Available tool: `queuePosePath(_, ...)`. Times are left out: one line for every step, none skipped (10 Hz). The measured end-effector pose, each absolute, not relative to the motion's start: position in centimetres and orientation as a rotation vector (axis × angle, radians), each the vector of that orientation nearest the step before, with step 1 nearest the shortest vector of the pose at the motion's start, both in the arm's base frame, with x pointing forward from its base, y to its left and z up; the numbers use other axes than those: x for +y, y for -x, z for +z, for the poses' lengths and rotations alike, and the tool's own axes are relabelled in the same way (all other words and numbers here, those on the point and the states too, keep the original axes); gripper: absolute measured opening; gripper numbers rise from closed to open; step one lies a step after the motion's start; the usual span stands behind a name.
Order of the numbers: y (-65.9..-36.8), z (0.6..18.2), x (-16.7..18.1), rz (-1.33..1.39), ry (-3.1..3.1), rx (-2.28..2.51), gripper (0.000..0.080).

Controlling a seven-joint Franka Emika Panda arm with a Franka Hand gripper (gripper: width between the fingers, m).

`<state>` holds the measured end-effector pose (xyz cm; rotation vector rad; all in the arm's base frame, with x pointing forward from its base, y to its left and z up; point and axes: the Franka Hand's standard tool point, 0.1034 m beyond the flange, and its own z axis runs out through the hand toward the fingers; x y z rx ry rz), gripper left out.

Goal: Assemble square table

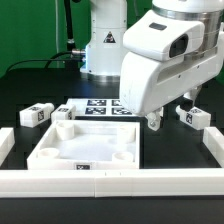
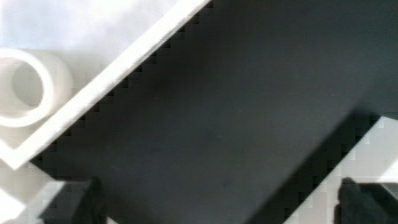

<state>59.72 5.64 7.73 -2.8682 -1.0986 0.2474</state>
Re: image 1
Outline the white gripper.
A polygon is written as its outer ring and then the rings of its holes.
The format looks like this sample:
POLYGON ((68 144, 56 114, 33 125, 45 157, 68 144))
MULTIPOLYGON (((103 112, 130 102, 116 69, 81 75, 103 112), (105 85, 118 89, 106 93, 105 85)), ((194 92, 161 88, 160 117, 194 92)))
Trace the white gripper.
POLYGON ((158 62, 129 52, 121 70, 121 104, 135 115, 148 114, 148 127, 159 130, 162 106, 184 94, 182 109, 190 111, 201 91, 200 85, 219 74, 223 61, 223 43, 198 59, 181 56, 158 62))

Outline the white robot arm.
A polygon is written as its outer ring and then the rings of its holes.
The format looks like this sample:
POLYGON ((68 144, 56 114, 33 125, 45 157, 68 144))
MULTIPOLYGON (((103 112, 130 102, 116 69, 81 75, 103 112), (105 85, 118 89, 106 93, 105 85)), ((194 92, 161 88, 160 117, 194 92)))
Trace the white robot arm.
POLYGON ((121 105, 160 126, 162 107, 181 98, 193 108, 203 83, 224 65, 224 0, 152 0, 127 25, 126 0, 90 0, 91 39, 84 77, 120 82, 121 105))

